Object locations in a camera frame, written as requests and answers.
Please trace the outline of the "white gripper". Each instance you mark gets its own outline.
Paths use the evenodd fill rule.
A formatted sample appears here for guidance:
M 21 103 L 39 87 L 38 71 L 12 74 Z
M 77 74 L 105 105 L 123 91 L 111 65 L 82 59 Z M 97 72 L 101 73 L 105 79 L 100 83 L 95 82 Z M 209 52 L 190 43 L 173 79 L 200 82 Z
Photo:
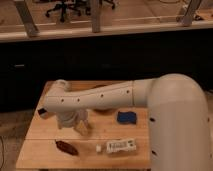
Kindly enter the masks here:
M 74 127 L 77 124 L 78 114 L 76 112 L 57 113 L 58 128 Z

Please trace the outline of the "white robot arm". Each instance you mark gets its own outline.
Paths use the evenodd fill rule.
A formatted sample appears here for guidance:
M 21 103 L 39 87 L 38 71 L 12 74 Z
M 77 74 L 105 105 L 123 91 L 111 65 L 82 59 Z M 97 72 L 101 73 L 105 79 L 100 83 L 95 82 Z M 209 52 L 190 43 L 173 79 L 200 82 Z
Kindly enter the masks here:
M 57 80 L 43 106 L 63 126 L 69 125 L 65 117 L 78 109 L 145 107 L 152 171 L 213 171 L 207 100 L 200 85 L 186 75 L 166 74 L 81 91 Z

